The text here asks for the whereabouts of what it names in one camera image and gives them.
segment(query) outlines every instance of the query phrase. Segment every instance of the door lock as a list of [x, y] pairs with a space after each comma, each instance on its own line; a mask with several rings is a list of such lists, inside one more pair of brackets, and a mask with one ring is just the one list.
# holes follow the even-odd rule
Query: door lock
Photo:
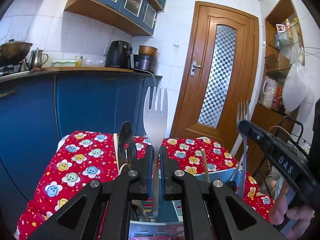
[[190, 76], [194, 76], [195, 75], [195, 68], [196, 67], [201, 67], [201, 66], [197, 65], [196, 61], [193, 61], [192, 64], [191, 64]]

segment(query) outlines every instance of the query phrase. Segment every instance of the red tablecloth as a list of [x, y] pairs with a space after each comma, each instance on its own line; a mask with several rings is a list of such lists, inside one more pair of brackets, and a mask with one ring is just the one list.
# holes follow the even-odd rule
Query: red tablecloth
[[[145, 153], [149, 139], [135, 137], [138, 158]], [[164, 139], [169, 158], [179, 162], [181, 170], [191, 174], [204, 172], [200, 149], [206, 151], [208, 170], [225, 170], [237, 165], [218, 142], [203, 139]], [[102, 182], [116, 178], [117, 164], [111, 134], [76, 131], [65, 140], [52, 158], [36, 188], [34, 199], [21, 215], [15, 237], [28, 236], [93, 178]], [[273, 200], [261, 194], [256, 181], [246, 175], [244, 201], [269, 221]]]

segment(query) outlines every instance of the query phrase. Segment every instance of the checkered glass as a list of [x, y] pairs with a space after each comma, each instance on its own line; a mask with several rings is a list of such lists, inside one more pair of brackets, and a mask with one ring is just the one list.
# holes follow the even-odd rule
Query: checkered glass
[[218, 25], [207, 90], [198, 123], [217, 128], [226, 100], [236, 46], [236, 30]]

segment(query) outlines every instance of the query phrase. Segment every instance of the countertop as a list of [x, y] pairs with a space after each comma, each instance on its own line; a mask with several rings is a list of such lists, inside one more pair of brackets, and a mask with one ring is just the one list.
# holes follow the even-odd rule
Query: countertop
[[[101, 76], [132, 76], [132, 77], [152, 77], [148, 73], [118, 68], [106, 67], [57, 67], [57, 68], [43, 68], [39, 72], [32, 73], [31, 71], [24, 71], [0, 77], [0, 83], [14, 81], [17, 79], [32, 78], [39, 75], [74, 75], [74, 74], [95, 74]], [[155, 78], [162, 78], [162, 76], [154, 75]]]

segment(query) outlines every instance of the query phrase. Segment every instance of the metal fork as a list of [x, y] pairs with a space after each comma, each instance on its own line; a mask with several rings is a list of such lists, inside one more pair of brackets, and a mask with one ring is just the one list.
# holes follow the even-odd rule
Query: metal fork
[[[239, 102], [237, 105], [237, 116], [236, 116], [236, 123], [237, 127], [239, 122], [242, 120], [250, 120], [250, 114], [249, 114], [249, 104], [248, 101], [245, 102]], [[238, 167], [235, 169], [235, 171], [232, 173], [230, 177], [230, 181], [233, 181], [236, 173], [238, 172], [240, 165], [242, 165], [242, 171], [240, 175], [240, 183], [239, 183], [239, 189], [238, 189], [238, 195], [243, 198], [244, 195], [244, 182], [245, 182], [245, 172], [246, 172], [246, 166], [247, 166], [247, 137], [244, 134], [241, 134], [242, 141], [243, 141], [243, 154], [241, 156], [241, 159], [238, 163]]]
[[[150, 102], [150, 90], [148, 87], [146, 98], [144, 101], [143, 108], [143, 125], [144, 130], [153, 146], [154, 158], [152, 167], [152, 187], [153, 187], [153, 217], [158, 216], [159, 210], [159, 150], [165, 135], [167, 128], [167, 117], [168, 117], [168, 94], [167, 89], [158, 88], [156, 93], [156, 87], [153, 88], [153, 97], [151, 109], [149, 109]], [[163, 101], [161, 100], [161, 94], [164, 90]]]

